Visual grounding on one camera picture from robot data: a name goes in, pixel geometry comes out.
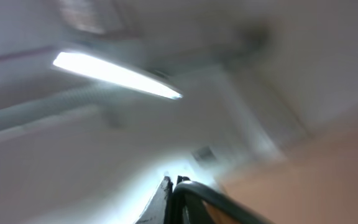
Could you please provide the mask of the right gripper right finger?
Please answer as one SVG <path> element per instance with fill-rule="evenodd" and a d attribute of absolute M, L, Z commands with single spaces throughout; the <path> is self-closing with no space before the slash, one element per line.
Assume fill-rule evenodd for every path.
<path fill-rule="evenodd" d="M 215 224 L 204 201 L 194 194 L 183 194 L 171 203 L 171 223 Z"/>

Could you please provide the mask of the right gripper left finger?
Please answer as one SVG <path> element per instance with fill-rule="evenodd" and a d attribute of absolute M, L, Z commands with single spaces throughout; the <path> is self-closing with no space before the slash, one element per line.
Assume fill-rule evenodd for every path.
<path fill-rule="evenodd" d="M 165 176 L 135 224 L 164 224 L 172 192 L 173 183 L 171 178 Z"/>

